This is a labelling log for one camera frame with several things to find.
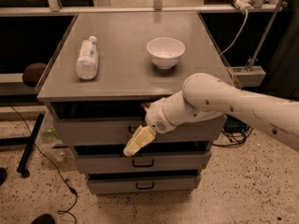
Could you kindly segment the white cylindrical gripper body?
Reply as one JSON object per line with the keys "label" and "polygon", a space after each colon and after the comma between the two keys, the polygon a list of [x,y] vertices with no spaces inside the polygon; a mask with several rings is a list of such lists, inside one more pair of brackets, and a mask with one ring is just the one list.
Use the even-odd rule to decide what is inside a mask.
{"label": "white cylindrical gripper body", "polygon": [[199,111],[186,102],[181,91],[157,100],[146,109],[145,121],[156,133],[168,133],[177,126],[199,120]]}

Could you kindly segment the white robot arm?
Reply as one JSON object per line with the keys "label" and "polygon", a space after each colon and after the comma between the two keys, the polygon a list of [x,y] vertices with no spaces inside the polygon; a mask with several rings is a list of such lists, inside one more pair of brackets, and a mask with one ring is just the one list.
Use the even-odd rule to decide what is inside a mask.
{"label": "white robot arm", "polygon": [[159,133],[183,123],[230,115],[299,150],[299,103],[237,89],[206,73],[189,76],[182,90],[146,108],[145,127],[138,127],[123,153],[130,157]]}

